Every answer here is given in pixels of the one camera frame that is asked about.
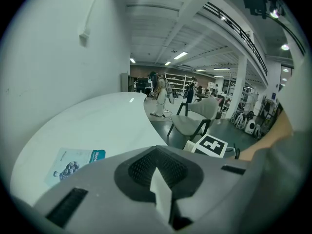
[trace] round tabletop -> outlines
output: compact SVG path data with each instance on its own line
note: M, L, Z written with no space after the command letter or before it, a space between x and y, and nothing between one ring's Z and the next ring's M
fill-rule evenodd
M66 109L42 126L13 168L12 195L33 206L50 188L44 179L60 148L105 150L106 157L166 145L144 111L145 94L99 96Z

